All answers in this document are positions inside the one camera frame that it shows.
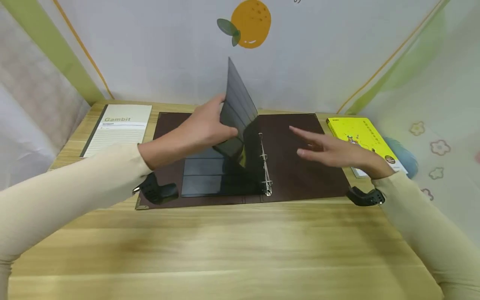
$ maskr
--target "orange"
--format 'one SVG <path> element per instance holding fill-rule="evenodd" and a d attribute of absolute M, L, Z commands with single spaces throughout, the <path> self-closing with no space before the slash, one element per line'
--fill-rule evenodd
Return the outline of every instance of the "orange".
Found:
<path fill-rule="evenodd" d="M 267 38 L 272 17 L 263 2 L 246 0 L 233 11 L 231 22 L 240 30 L 239 45 L 244 48 L 256 48 Z"/>

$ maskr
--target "orange fruit illustration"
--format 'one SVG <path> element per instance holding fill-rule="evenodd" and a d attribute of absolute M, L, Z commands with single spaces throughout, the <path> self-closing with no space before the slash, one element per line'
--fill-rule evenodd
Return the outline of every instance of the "orange fruit illustration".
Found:
<path fill-rule="evenodd" d="M 232 37 L 233 46 L 256 48 L 267 38 L 272 17 L 263 2 L 246 0 L 233 11 L 231 21 L 218 19 L 216 22 L 223 33 Z"/>

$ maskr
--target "brown binder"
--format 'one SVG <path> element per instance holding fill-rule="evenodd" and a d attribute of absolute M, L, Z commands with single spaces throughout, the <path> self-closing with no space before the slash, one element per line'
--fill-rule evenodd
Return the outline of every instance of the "brown binder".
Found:
<path fill-rule="evenodd" d="M 160 113 L 154 138 L 177 128 L 190 114 Z M 140 195 L 136 209 L 167 208 L 183 206 L 244 204 L 278 202 L 302 199 L 318 199 L 345 196 L 349 183 L 343 170 L 320 163 L 302 160 L 296 151 L 304 148 L 305 142 L 294 135 L 289 125 L 316 133 L 323 133 L 315 114 L 282 114 L 258 116 L 262 132 L 262 143 L 267 156 L 268 173 L 272 184 L 272 195 L 182 197 L 155 205 Z M 175 183 L 182 191 L 186 159 L 179 160 L 155 170 L 159 185 Z"/>
<path fill-rule="evenodd" d="M 188 116 L 160 113 L 154 138 L 177 128 Z M 160 198 L 160 205 L 151 203 L 141 193 L 136 209 L 341 197 L 348 191 L 342 169 L 305 161 L 297 155 L 297 149 L 306 144 L 288 127 L 324 133 L 316 115 L 259 116 L 230 58 L 220 121 L 237 128 L 239 134 L 155 170 L 158 185 L 168 187 L 161 190 L 174 193 Z"/>

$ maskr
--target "arm sleeve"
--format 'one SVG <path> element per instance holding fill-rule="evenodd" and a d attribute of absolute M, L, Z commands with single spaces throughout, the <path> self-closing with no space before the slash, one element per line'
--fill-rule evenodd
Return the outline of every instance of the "arm sleeve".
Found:
<path fill-rule="evenodd" d="M 20 254 L 77 217 L 132 196 L 151 170 L 137 144 L 33 177 L 0 192 L 0 300 Z"/>
<path fill-rule="evenodd" d="M 388 220 L 423 261 L 445 299 L 480 299 L 480 252 L 463 232 L 405 173 L 372 183 L 385 196 L 381 208 Z"/>

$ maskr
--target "black wrist strap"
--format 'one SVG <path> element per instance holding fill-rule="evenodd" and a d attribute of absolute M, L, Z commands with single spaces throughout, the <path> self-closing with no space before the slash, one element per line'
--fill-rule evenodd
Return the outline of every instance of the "black wrist strap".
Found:
<path fill-rule="evenodd" d="M 385 202 L 385 197 L 381 191 L 373 189 L 364 193 L 356 186 L 349 188 L 347 197 L 357 206 L 373 206 Z"/>
<path fill-rule="evenodd" d="M 133 189 L 133 193 L 141 191 L 144 197 L 151 203 L 160 205 L 162 203 L 177 199 L 179 190 L 175 183 L 158 185 L 155 173 L 148 174 L 144 182 Z"/>

